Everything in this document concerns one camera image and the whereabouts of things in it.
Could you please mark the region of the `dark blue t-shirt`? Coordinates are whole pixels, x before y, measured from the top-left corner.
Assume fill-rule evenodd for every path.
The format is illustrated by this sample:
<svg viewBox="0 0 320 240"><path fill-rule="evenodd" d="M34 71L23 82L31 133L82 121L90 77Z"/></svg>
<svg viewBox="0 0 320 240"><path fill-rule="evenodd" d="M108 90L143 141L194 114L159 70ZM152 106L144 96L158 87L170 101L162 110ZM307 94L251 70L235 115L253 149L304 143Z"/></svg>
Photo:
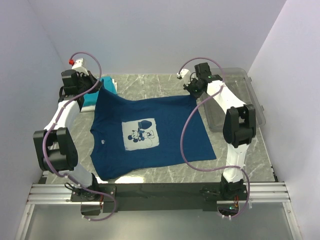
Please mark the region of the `dark blue t-shirt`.
<svg viewBox="0 0 320 240"><path fill-rule="evenodd" d="M98 93L91 134L91 160L106 181L132 171L214 160L196 99L177 95L127 100Z"/></svg>

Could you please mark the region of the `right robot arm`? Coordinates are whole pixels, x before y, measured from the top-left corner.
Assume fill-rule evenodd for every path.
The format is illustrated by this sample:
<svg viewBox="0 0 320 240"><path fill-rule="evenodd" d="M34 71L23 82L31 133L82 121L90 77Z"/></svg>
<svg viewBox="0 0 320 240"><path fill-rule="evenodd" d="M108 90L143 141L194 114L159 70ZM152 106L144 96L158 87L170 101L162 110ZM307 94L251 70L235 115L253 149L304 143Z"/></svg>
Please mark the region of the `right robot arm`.
<svg viewBox="0 0 320 240"><path fill-rule="evenodd" d="M253 104L236 97L222 76L213 75L208 63L197 64L194 68L195 77L185 68L177 77L183 80L183 88L190 95L198 99L206 93L208 97L202 103L213 99L225 114L222 134L227 143L227 157L217 195L223 200L233 200L235 196L248 193L243 167L249 145L256 136L256 109Z"/></svg>

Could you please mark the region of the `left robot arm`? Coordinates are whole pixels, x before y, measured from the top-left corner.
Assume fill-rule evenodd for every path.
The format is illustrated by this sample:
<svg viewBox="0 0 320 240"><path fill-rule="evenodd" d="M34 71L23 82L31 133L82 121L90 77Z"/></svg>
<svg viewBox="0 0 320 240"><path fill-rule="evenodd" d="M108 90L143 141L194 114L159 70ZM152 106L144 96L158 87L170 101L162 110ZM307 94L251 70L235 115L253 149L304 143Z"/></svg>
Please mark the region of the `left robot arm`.
<svg viewBox="0 0 320 240"><path fill-rule="evenodd" d="M41 170L72 181L71 190L76 195L94 201L100 195L99 184L95 175L78 162L69 128L83 108L84 95L98 92L102 83L90 71L74 69L63 71L61 78L57 111L43 130L33 134L38 164Z"/></svg>

